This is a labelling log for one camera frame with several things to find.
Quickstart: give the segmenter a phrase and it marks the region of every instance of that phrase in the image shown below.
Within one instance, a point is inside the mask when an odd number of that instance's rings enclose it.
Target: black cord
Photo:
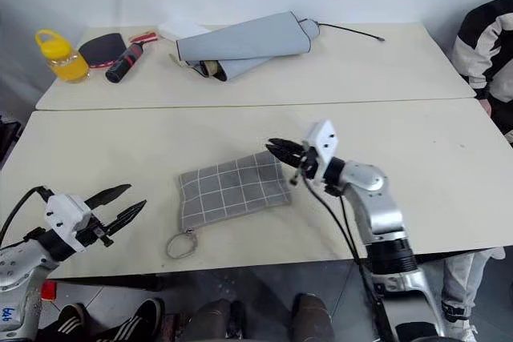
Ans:
[[[316,193],[314,189],[312,189],[312,186],[310,186],[310,183],[306,179],[306,175],[305,175],[304,171],[301,173],[301,176],[303,177],[303,182],[305,183],[305,186],[308,189],[308,191],[310,191],[310,194],[312,194],[315,197],[315,199],[317,199],[319,201],[319,203],[322,204],[325,207],[325,209],[328,210],[328,212],[331,214],[331,217],[333,218],[335,223],[338,225],[338,228],[340,229],[342,235],[344,236],[345,242],[347,243],[347,246],[348,246],[349,250],[351,251],[351,255],[353,256],[353,259],[355,260],[356,259],[355,251],[356,250],[353,249],[353,246],[349,242],[349,238],[347,237],[347,234],[345,233],[345,230],[344,230],[343,226],[341,225],[341,223],[339,222],[338,218],[335,216],[335,213],[333,212],[331,207],[328,206],[328,204],[323,200],[323,198],[321,198],[319,196],[319,194]]]
[[[7,250],[8,248],[11,248],[11,247],[16,247],[19,244],[22,244],[23,242],[25,242],[25,241],[24,240],[20,240],[19,242],[16,242],[16,243],[10,244],[8,246],[2,247],[2,248],[0,248],[0,251]]]
[[[319,26],[328,26],[328,27],[338,28],[338,29],[340,29],[340,30],[345,30],[345,31],[354,32],[355,34],[361,34],[361,35],[369,36],[369,37],[371,37],[371,38],[374,38],[374,39],[379,40],[380,42],[384,42],[384,41],[385,41],[385,39],[384,39],[384,38],[382,38],[381,36],[376,36],[376,35],[372,35],[372,34],[367,34],[366,32],[361,32],[361,31],[351,30],[350,28],[346,28],[346,27],[342,27],[342,26],[335,26],[334,24],[318,23],[318,25],[319,25]]]
[[[366,290],[368,299],[372,303],[372,300],[376,300],[376,297],[374,295],[374,292],[372,291],[372,289],[369,286],[369,282],[366,278],[366,273],[363,270],[362,260],[360,259],[360,255],[358,254],[358,249],[356,248],[356,243],[354,242],[354,238],[353,238],[353,232],[351,231],[351,227],[349,227],[349,221],[347,220],[347,212],[345,211],[345,204],[344,204],[344,199],[342,198],[342,194],[338,198],[340,199],[340,206],[342,209],[342,215],[344,217],[345,228],[347,229],[349,239],[351,239],[351,243],[353,245],[354,254],[356,255],[355,262],[356,262],[356,265],[358,266],[358,271],[360,272],[360,277],[362,278],[362,283],[363,283],[364,289]]]
[[[14,206],[13,210],[10,212],[10,214],[7,216],[6,221],[2,225],[2,230],[0,230],[0,247],[2,246],[2,242],[4,237],[6,236],[7,229],[10,226],[10,223],[13,221],[14,217],[16,216],[16,213],[19,211],[21,206],[30,198],[32,194],[35,192],[38,192],[44,199],[49,190],[47,190],[43,186],[37,186],[32,187],[20,200],[18,203],[16,203],[16,206]]]
[[[343,226],[341,225],[340,221],[338,220],[337,216],[335,215],[335,213],[333,212],[331,207],[312,188],[312,186],[310,185],[310,183],[308,182],[308,180],[306,178],[304,170],[301,172],[301,176],[302,176],[303,182],[305,183],[305,186],[308,189],[308,191],[310,192],[310,194],[312,194],[315,197],[315,199],[317,199],[317,201],[319,201],[319,203],[325,207],[325,209],[329,212],[329,214],[331,215],[331,217],[333,218],[335,223],[338,225],[338,228],[340,229],[340,232],[344,236],[344,240],[347,243],[347,247],[349,248],[349,251],[351,251],[351,255],[353,256],[354,262],[358,266],[358,271],[360,273],[360,277],[362,278],[363,288],[366,292],[367,299],[370,301],[370,303],[373,303],[376,300],[376,296],[374,295],[374,292],[370,288],[369,282],[367,281],[367,278],[366,278],[365,271],[363,270],[362,261],[360,260],[360,255],[358,254],[358,250],[356,249],[356,244],[354,242],[353,234],[351,234],[351,229],[349,228],[347,214],[345,212],[345,206],[344,206],[344,202],[343,202],[342,198],[340,197],[342,213],[344,216],[345,225],[347,227],[347,232],[349,233],[349,237],[345,233]]]

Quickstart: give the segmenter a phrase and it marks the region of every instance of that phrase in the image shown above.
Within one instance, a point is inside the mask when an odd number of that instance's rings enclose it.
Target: sticker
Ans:
[[[16,305],[15,304],[7,304],[2,305],[0,307],[0,316],[2,318],[2,322],[10,322],[16,316]]]

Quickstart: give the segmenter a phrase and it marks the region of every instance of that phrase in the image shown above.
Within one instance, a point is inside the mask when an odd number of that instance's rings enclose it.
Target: yellow jar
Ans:
[[[50,38],[43,41],[41,35],[48,35]],[[60,79],[75,83],[87,78],[89,65],[61,35],[52,30],[39,30],[35,34],[35,41],[46,58],[46,63]]]

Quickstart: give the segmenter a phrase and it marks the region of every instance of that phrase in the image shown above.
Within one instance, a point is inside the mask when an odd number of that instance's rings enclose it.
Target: floor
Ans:
[[[491,260],[476,300],[472,323],[479,342],[513,340],[513,247],[506,260]],[[442,262],[424,265],[434,294],[440,297]],[[362,284],[351,261],[286,264],[250,268],[228,268],[184,272],[163,276],[166,289],[160,292],[58,284],[55,302],[43,303],[40,326],[51,323],[66,304],[87,306],[93,329],[122,323],[148,297],[158,296],[166,313],[193,313],[202,304],[218,298],[238,299],[248,312],[248,333],[252,338],[286,341],[290,308],[298,292],[312,292],[322,298],[333,319],[337,340],[376,340],[369,309],[363,304]]]

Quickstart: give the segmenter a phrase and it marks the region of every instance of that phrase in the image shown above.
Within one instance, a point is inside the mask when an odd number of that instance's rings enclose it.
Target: table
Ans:
[[[36,107],[53,111],[269,106],[474,96],[422,24],[348,27],[387,40],[323,26],[308,54],[275,58],[220,82],[178,66],[169,57],[174,43],[162,39],[144,47],[143,56],[120,83],[108,82],[105,69],[91,69],[90,78],[78,84],[56,80]],[[151,28],[90,28],[82,42],[114,31],[128,38]]]
[[[332,219],[304,186],[293,189],[292,206],[201,228],[193,256],[170,260],[164,253],[178,228],[178,174],[260,151],[267,138],[298,140],[326,118],[336,127],[339,157],[388,174],[417,253],[511,243],[513,151],[473,99],[35,112],[0,174],[0,218],[39,184],[86,198],[132,183],[97,211],[106,222],[148,200],[113,246],[93,245],[54,278],[347,259]],[[291,175],[290,167],[284,170]],[[43,225],[43,209],[31,199],[6,241]]]

